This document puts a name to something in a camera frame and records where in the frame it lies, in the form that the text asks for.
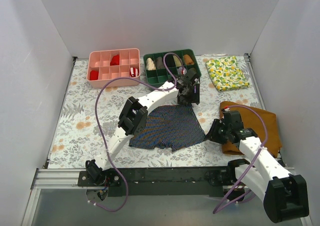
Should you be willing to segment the navy striped underwear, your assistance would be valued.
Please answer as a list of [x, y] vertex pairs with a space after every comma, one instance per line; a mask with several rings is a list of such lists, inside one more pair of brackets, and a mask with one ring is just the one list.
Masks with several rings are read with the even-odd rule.
[[202, 143], [205, 137], [191, 104], [163, 105], [148, 115], [145, 128], [130, 139], [129, 146], [176, 152]]

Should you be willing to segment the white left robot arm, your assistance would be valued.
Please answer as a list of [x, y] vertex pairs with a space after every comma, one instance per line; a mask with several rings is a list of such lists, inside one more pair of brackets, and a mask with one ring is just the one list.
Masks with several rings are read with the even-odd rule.
[[174, 98], [178, 99], [179, 104], [191, 103], [194, 95], [198, 93], [196, 88], [200, 85], [199, 81], [200, 75], [194, 68], [191, 68], [185, 74], [172, 74], [160, 87], [143, 82], [153, 91], [138, 98], [131, 96], [127, 99], [118, 117], [117, 127], [109, 140], [105, 138], [98, 117], [98, 102], [104, 91], [102, 88], [95, 101], [94, 113], [105, 149], [94, 159], [86, 161], [85, 169], [89, 180], [95, 186], [105, 184], [108, 177], [104, 171], [116, 168], [113, 160], [133, 136], [142, 132], [146, 126], [148, 114]]

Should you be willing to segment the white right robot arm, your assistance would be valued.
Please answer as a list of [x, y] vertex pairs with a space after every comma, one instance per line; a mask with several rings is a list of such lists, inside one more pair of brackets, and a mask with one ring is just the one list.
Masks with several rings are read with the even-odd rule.
[[262, 201], [264, 211], [273, 223], [307, 217], [310, 211], [306, 180], [283, 167], [265, 147], [268, 140], [261, 141], [253, 129], [246, 128], [240, 112], [234, 108], [222, 109], [223, 117], [213, 121], [206, 136], [207, 140], [215, 143], [230, 142], [246, 156], [228, 162], [226, 178], [233, 186], [213, 212], [218, 213], [244, 198], [246, 192], [235, 199], [228, 199], [243, 183]]

